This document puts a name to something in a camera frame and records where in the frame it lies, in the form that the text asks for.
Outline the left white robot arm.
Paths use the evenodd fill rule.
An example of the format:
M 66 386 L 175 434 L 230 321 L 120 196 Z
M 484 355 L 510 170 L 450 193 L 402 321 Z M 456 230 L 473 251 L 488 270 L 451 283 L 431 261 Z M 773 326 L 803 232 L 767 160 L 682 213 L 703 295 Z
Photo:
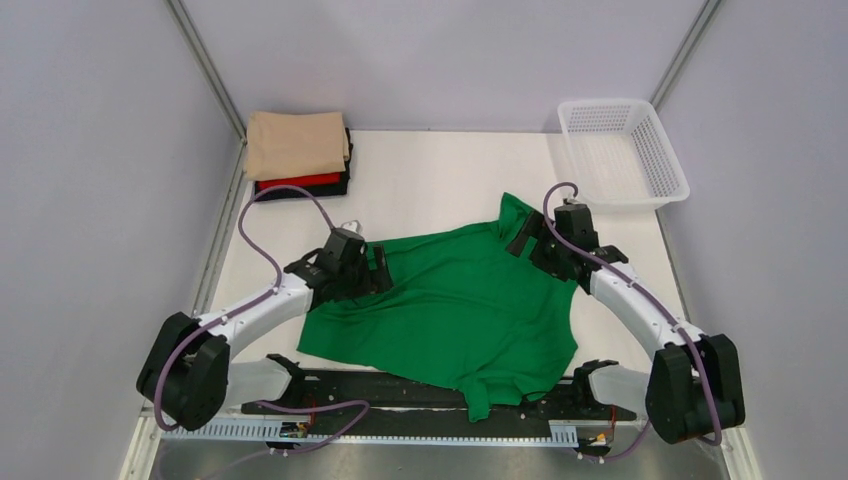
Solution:
M 237 355 L 277 326 L 331 302 L 389 291 L 394 283 L 382 244 L 356 231 L 331 229 L 324 246 L 285 267 L 264 289 L 196 318 L 183 312 L 163 323 L 136 380 L 161 429 L 205 426 L 221 410 L 270 401 L 298 411 L 306 386 L 292 362 L 269 354 L 252 362 Z

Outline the green t-shirt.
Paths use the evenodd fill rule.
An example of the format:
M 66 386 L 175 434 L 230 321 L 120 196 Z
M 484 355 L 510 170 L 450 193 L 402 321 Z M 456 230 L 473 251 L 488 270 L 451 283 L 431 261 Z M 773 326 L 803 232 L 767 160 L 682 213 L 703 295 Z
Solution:
M 392 288 L 309 312 L 299 352 L 458 391 L 472 422 L 550 391 L 578 350 L 577 286 L 508 252 L 531 214 L 507 193 L 492 221 L 385 241 Z

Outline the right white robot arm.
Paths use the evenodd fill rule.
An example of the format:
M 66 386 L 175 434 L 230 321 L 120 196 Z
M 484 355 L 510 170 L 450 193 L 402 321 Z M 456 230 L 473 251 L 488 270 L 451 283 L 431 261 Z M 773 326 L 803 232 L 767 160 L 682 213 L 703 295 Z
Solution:
M 527 215 L 506 250 L 539 270 L 574 281 L 625 326 L 651 359 L 649 372 L 593 360 L 575 372 L 571 403 L 584 417 L 615 406 L 646 417 L 669 444 L 719 434 L 746 419 L 738 350 L 724 334 L 708 335 L 671 314 L 638 278 L 628 257 L 601 245 L 585 204 L 567 201 L 548 218 Z

